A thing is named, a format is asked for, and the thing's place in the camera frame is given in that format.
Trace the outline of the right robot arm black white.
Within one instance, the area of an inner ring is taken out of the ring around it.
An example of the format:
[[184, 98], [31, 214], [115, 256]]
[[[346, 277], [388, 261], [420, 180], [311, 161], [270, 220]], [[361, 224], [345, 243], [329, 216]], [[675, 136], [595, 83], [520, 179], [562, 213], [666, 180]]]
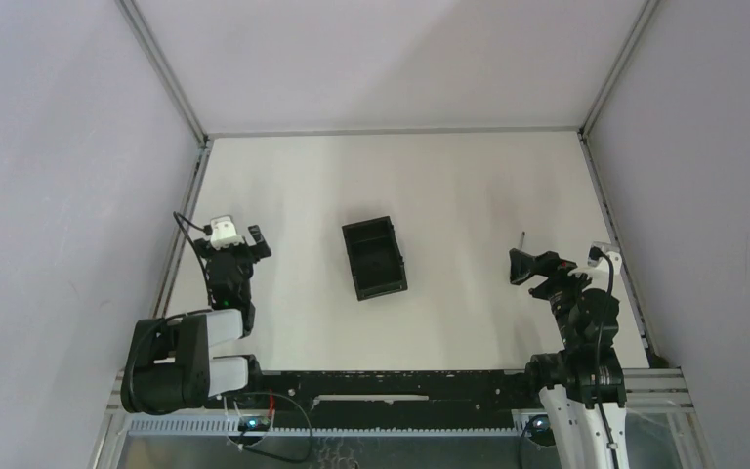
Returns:
[[528, 419], [523, 436], [551, 432], [563, 468], [627, 468], [627, 389], [613, 346], [619, 332], [620, 302], [614, 296], [622, 255], [614, 246], [593, 243], [585, 264], [555, 251], [509, 252], [510, 283], [540, 283], [529, 295], [550, 306], [562, 349], [536, 354], [525, 367], [525, 392], [543, 406], [546, 425]]

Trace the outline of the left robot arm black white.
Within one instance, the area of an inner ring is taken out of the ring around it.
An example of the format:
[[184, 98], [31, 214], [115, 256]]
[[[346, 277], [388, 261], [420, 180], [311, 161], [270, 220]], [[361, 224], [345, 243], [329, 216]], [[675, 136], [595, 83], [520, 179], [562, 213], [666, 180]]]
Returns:
[[254, 267], [271, 256], [259, 226], [253, 240], [226, 234], [214, 223], [193, 245], [205, 272], [209, 307], [171, 317], [140, 320], [122, 376], [120, 399], [129, 413], [166, 415], [205, 406], [229, 393], [244, 407], [258, 405], [267, 385], [253, 355], [216, 356], [212, 349], [248, 337], [254, 328]]

